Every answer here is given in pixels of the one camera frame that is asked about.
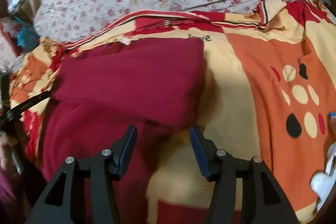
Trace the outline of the person's left hand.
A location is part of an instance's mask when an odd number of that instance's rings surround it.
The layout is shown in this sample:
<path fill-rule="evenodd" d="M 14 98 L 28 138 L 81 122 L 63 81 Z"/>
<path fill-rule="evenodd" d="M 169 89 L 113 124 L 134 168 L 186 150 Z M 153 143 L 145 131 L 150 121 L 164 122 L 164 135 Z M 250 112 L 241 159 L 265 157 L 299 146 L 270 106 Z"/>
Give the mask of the person's left hand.
<path fill-rule="evenodd" d="M 12 151 L 17 139 L 1 131 L 1 206 L 10 205 L 17 199 L 21 175 L 13 162 Z"/>

